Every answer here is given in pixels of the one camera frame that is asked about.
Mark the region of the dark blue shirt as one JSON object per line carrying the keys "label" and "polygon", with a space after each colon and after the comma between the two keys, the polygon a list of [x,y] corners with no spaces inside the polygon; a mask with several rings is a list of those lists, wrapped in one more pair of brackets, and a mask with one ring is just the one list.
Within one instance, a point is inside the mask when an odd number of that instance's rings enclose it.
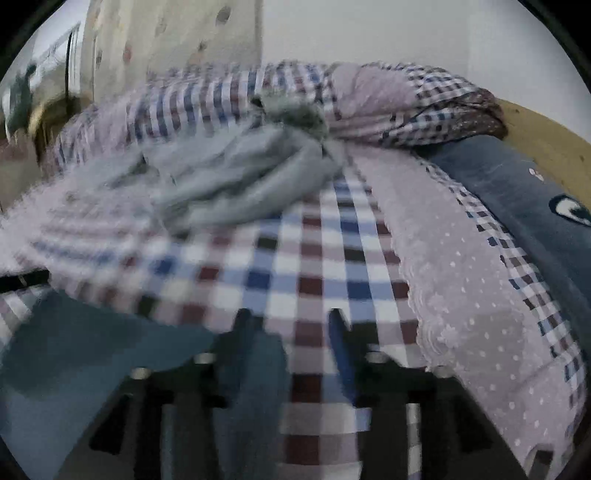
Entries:
{"label": "dark blue shirt", "polygon": [[[1,475],[58,479],[109,396],[136,368],[175,368],[222,333],[165,326],[97,308],[57,292],[32,310],[1,357]],[[273,479],[287,355],[276,334],[256,335],[245,381],[213,414],[220,479]]]}

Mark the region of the black clothes rack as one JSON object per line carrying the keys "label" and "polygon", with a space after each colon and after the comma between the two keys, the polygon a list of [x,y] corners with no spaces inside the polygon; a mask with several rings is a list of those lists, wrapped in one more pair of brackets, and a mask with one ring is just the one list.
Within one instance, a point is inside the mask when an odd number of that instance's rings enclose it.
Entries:
{"label": "black clothes rack", "polygon": [[74,114],[76,98],[80,90],[79,79],[79,31],[81,24],[78,23],[69,32],[66,45],[65,71],[64,71],[64,101],[66,115],[71,117]]}

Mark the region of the plaid bed sheet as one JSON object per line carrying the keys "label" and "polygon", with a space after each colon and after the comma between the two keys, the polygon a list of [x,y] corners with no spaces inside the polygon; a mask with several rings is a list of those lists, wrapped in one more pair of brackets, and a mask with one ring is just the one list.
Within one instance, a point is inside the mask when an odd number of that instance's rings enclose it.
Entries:
{"label": "plaid bed sheet", "polygon": [[353,165],[276,218],[175,240],[58,183],[1,227],[5,267],[45,266],[74,296],[171,325],[228,326],[249,308],[287,344],[283,479],[351,479],[368,420],[346,403],[327,313],[365,321],[407,367],[449,367],[522,464],[571,458],[586,396],[581,351],[536,261],[471,191],[403,151]]}

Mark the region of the light grey-blue garment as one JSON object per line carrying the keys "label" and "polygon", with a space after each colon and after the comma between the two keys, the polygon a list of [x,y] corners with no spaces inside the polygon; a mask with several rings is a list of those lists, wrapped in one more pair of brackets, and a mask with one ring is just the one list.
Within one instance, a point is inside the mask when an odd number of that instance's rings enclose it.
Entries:
{"label": "light grey-blue garment", "polygon": [[102,196],[129,200],[169,234],[279,213],[342,172],[342,143],[283,124],[232,128],[107,160]]}

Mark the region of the small grey patterned garment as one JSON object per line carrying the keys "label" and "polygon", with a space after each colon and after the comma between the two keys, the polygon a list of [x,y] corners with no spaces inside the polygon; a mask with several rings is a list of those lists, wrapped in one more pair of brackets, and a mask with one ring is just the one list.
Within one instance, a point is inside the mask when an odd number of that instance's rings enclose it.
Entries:
{"label": "small grey patterned garment", "polygon": [[260,122],[294,127],[317,139],[329,136],[322,108],[304,97],[283,90],[264,90],[250,99],[249,106]]}

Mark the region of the green plush toy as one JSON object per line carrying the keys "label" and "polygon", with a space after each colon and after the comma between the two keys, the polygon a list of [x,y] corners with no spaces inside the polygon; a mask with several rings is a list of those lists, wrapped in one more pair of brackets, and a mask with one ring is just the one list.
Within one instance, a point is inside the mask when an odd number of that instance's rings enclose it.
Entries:
{"label": "green plush toy", "polygon": [[36,69],[35,63],[29,64],[24,73],[16,75],[10,87],[9,111],[6,117],[8,137],[12,137],[18,130],[28,128],[33,103],[30,80]]}

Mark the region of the pineapple print curtain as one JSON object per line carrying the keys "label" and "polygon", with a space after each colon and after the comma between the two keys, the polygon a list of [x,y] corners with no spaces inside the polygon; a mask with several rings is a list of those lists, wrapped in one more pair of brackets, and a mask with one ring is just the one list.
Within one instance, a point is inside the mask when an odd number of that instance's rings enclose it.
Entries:
{"label": "pineapple print curtain", "polygon": [[89,4],[80,86],[98,102],[172,69],[262,59],[256,0],[103,0]]}

